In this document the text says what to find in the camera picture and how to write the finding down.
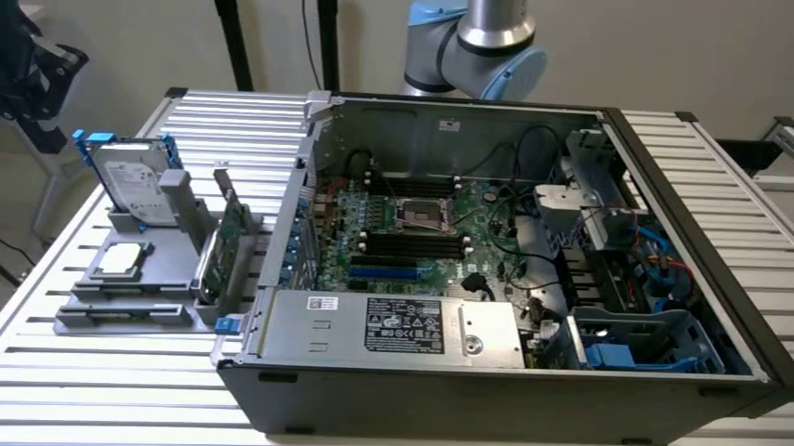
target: slotted aluminum surface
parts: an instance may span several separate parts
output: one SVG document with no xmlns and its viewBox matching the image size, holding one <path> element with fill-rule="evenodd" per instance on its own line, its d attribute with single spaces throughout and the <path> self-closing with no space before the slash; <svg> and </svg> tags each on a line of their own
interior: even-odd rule
<svg viewBox="0 0 794 446">
<path fill-rule="evenodd" d="M 209 168 L 216 160 L 229 161 L 241 200 L 254 211 L 268 214 L 265 229 L 273 223 L 284 173 L 304 133 L 301 106 L 300 96 L 189 91 L 181 100 L 164 101 L 140 134 L 153 136 L 168 131 L 176 137 L 185 167 L 193 175 L 193 189 L 213 210 L 220 209 L 221 203 Z M 209 364 L 213 335 L 55 337 L 53 315 L 106 235 L 107 204 L 95 190 L 0 313 L 0 442 L 437 444 L 265 437 L 248 426 Z M 258 269 L 260 254 L 258 251 L 252 273 Z M 784 295 L 777 297 L 764 292 L 757 298 L 776 302 Z M 794 323 L 780 324 L 794 332 Z M 238 339 L 232 339 L 225 352 L 237 349 Z M 673 444 L 789 445 L 792 420 L 794 406 L 788 405 L 756 420 L 719 420 Z"/>
</svg>

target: power supply label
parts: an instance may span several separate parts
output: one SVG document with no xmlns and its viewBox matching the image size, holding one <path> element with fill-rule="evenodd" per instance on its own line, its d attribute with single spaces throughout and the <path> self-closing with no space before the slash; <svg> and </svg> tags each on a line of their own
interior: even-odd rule
<svg viewBox="0 0 794 446">
<path fill-rule="evenodd" d="M 444 354 L 437 300 L 366 299 L 362 346 L 369 351 Z"/>
</svg>

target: blue cable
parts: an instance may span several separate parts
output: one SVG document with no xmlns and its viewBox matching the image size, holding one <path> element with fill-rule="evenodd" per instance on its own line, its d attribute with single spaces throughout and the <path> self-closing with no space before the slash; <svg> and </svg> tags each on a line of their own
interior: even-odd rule
<svg viewBox="0 0 794 446">
<path fill-rule="evenodd" d="M 629 226 L 631 230 L 636 230 L 636 226 L 631 225 Z M 643 228 L 640 226 L 639 229 L 640 234 L 647 237 L 648 239 L 651 239 L 653 242 L 656 242 L 659 244 L 659 247 L 661 249 L 661 252 L 664 254 L 667 254 L 669 252 L 669 241 L 667 239 L 664 239 L 663 237 L 660 237 L 656 232 L 653 232 L 652 230 Z"/>
</svg>

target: black cable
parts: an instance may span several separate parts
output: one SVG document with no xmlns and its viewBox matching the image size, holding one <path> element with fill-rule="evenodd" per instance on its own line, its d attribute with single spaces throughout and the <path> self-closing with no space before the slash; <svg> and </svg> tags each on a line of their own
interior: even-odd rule
<svg viewBox="0 0 794 446">
<path fill-rule="evenodd" d="M 15 277 L 13 277 L 13 274 L 10 274 L 10 272 L 5 269 L 2 265 L 0 265 L 0 277 L 2 277 L 10 283 L 10 286 L 13 286 L 14 288 L 18 288 L 22 284 L 19 280 Z"/>
<path fill-rule="evenodd" d="M 561 284 L 559 283 L 559 281 L 551 281 L 544 283 L 543 285 L 537 285 L 537 286 L 518 286 L 512 282 L 512 275 L 516 272 L 516 269 L 518 269 L 520 264 L 525 263 L 525 260 L 523 260 L 521 262 L 518 262 L 518 264 L 512 267 L 512 269 L 509 270 L 509 273 L 506 274 L 506 279 L 505 282 L 509 283 L 509 286 L 512 286 L 513 288 L 521 290 L 521 291 L 533 291 L 533 290 L 539 290 L 540 288 L 545 288 L 549 285 L 557 285 Z"/>
<path fill-rule="evenodd" d="M 476 165 L 473 165 L 473 167 L 470 167 L 469 169 L 466 169 L 464 172 L 460 173 L 460 177 L 465 177 L 468 174 L 470 174 L 470 172 L 473 172 L 476 169 L 478 169 L 482 166 L 482 164 L 486 163 L 486 161 L 493 157 L 493 155 L 496 154 L 496 151 L 498 151 L 500 148 L 506 148 L 512 152 L 516 151 L 514 147 L 512 147 L 512 144 L 509 144 L 508 142 L 500 142 L 498 144 L 496 144 L 493 146 L 493 148 L 490 149 L 490 152 L 485 155 L 482 160 L 478 163 L 476 163 Z"/>
<path fill-rule="evenodd" d="M 308 40 L 308 25 L 306 25 L 306 0 L 300 0 L 300 16 L 302 17 L 302 37 L 306 43 L 308 64 L 310 65 L 310 74 L 313 74 L 313 83 L 320 87 L 320 76 L 317 76 L 317 69 L 313 66 L 313 56 L 310 54 L 310 41 Z"/>
<path fill-rule="evenodd" d="M 15 246 L 13 246 L 10 243 L 7 243 L 5 240 L 0 239 L 0 243 L 2 245 L 5 245 L 5 247 L 7 249 L 11 249 L 13 251 L 15 251 L 17 253 L 19 253 L 22 255 L 22 257 L 25 258 L 25 260 L 29 262 L 29 264 L 34 267 L 35 266 L 35 262 L 33 262 L 33 259 L 29 258 L 29 256 L 26 255 L 26 252 L 21 249 L 17 248 Z"/>
<path fill-rule="evenodd" d="M 556 146 L 559 146 L 559 153 L 564 152 L 564 143 L 561 141 L 561 138 L 559 137 L 557 132 L 552 129 L 552 127 L 549 127 L 548 125 L 531 125 L 523 130 L 523 133 L 520 133 L 518 140 L 516 142 L 514 160 L 512 163 L 513 175 L 520 171 L 520 146 L 523 146 L 523 141 L 525 140 L 525 137 L 536 130 L 545 130 L 548 133 L 551 133 L 552 137 L 555 138 Z"/>
<path fill-rule="evenodd" d="M 518 195 L 514 199 L 520 200 L 521 198 L 529 196 L 531 194 L 524 193 L 523 195 Z M 493 221 L 493 217 L 496 216 L 496 214 L 498 213 L 498 210 L 501 209 L 501 207 L 504 206 L 504 204 L 508 202 L 508 199 L 502 199 L 496 206 L 493 206 L 493 210 L 490 212 L 490 215 L 486 219 L 486 226 L 489 227 L 490 221 Z M 510 249 L 504 248 L 493 239 L 493 236 L 490 234 L 490 231 L 486 232 L 486 238 L 489 240 L 490 243 L 493 243 L 493 246 L 496 246 L 496 249 L 498 249 L 502 253 L 510 254 L 513 256 L 521 256 L 521 257 L 535 257 L 535 258 L 541 258 L 543 260 L 545 260 L 548 263 L 551 263 L 555 267 L 556 267 L 556 263 L 555 260 L 552 258 L 549 258 L 548 256 L 543 256 L 540 254 L 532 254 L 532 253 L 523 253 L 521 251 L 513 251 Z"/>
</svg>

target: black plastic part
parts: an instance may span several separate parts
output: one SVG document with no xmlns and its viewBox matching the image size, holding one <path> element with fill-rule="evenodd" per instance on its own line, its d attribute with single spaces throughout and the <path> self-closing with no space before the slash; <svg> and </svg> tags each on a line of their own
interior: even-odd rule
<svg viewBox="0 0 794 446">
<path fill-rule="evenodd" d="M 454 89 L 454 87 L 450 86 L 449 84 L 441 84 L 441 85 L 424 84 L 422 82 L 416 81 L 413 79 L 413 77 L 410 77 L 408 75 L 408 73 L 404 73 L 401 78 L 404 79 L 405 84 L 408 84 L 417 90 L 426 91 L 428 93 L 449 93 Z"/>
<path fill-rule="evenodd" d="M 173 86 L 166 90 L 165 95 L 162 95 L 162 98 L 182 98 L 185 94 L 186 88 L 184 88 L 182 86 Z"/>
<path fill-rule="evenodd" d="M 691 113 L 689 111 L 676 111 L 675 117 L 679 118 L 684 123 L 696 123 L 697 122 L 695 114 Z"/>
<path fill-rule="evenodd" d="M 775 116 L 773 121 L 783 127 L 794 127 L 794 119 L 789 116 Z"/>
<path fill-rule="evenodd" d="M 749 349 L 772 380 L 787 387 L 785 392 L 769 396 L 767 403 L 759 402 L 753 410 L 763 411 L 794 396 L 794 360 L 785 351 L 776 334 L 768 327 L 747 292 L 732 276 L 724 260 L 719 256 L 703 229 L 695 222 L 683 201 L 672 189 L 661 170 L 633 133 L 625 117 L 617 109 L 604 109 L 604 119 L 615 130 L 616 143 L 625 148 L 627 157 L 637 169 L 641 181 L 648 187 L 669 225 L 679 235 L 680 244 L 692 256 L 703 279 L 713 290 L 719 304 L 725 308 L 731 321 L 741 337 L 748 340 Z"/>
<path fill-rule="evenodd" d="M 633 244 L 635 231 L 631 229 L 633 225 L 633 216 L 631 214 L 605 213 L 601 219 L 604 230 L 607 232 L 607 244 L 611 247 L 628 248 Z"/>
<path fill-rule="evenodd" d="M 286 426 L 284 433 L 289 435 L 313 435 L 316 429 L 310 426 Z"/>
<path fill-rule="evenodd" d="M 322 88 L 338 91 L 338 38 L 336 35 L 337 0 L 317 0 L 320 25 L 320 58 L 322 60 Z"/>
<path fill-rule="evenodd" d="M 346 281 L 346 289 L 350 291 L 366 291 L 368 285 L 366 281 Z"/>
<path fill-rule="evenodd" d="M 462 258 L 462 245 L 457 237 L 369 234 L 365 243 L 368 256 Z"/>
<path fill-rule="evenodd" d="M 500 58 L 502 56 L 510 56 L 517 54 L 532 45 L 535 41 L 535 35 L 532 34 L 528 39 L 521 42 L 517 42 L 512 46 L 502 46 L 500 48 L 482 48 L 481 46 L 473 46 L 468 43 L 460 35 L 457 35 L 457 45 L 470 54 L 476 54 L 477 56 L 482 56 L 484 58 Z"/>
<path fill-rule="evenodd" d="M 783 149 L 771 141 L 717 139 L 716 143 L 748 175 L 771 166 Z"/>
<path fill-rule="evenodd" d="M 225 49 L 228 51 L 228 59 L 232 62 L 237 90 L 253 91 L 253 78 L 250 76 L 250 67 L 248 66 L 245 40 L 238 25 L 237 0 L 214 0 L 214 9 L 220 17 Z"/>
<path fill-rule="evenodd" d="M 700 387 L 696 393 L 703 398 L 732 398 L 739 389 L 735 387 Z"/>
<path fill-rule="evenodd" d="M 296 383 L 297 374 L 289 372 L 258 372 L 256 377 L 260 383 Z"/>
<path fill-rule="evenodd" d="M 386 178 L 374 175 L 366 191 L 382 197 L 448 198 L 454 193 L 449 179 Z"/>
<path fill-rule="evenodd" d="M 405 257 L 352 256 L 349 265 L 362 267 L 416 268 L 416 259 Z"/>
<path fill-rule="evenodd" d="M 478 272 L 472 272 L 460 281 L 460 286 L 469 293 L 476 293 L 477 291 L 484 290 L 484 288 L 486 287 L 485 276 L 482 274 L 480 274 Z"/>
<path fill-rule="evenodd" d="M 621 439 L 620 444 L 625 446 L 651 446 L 653 441 L 651 439 Z"/>
</svg>

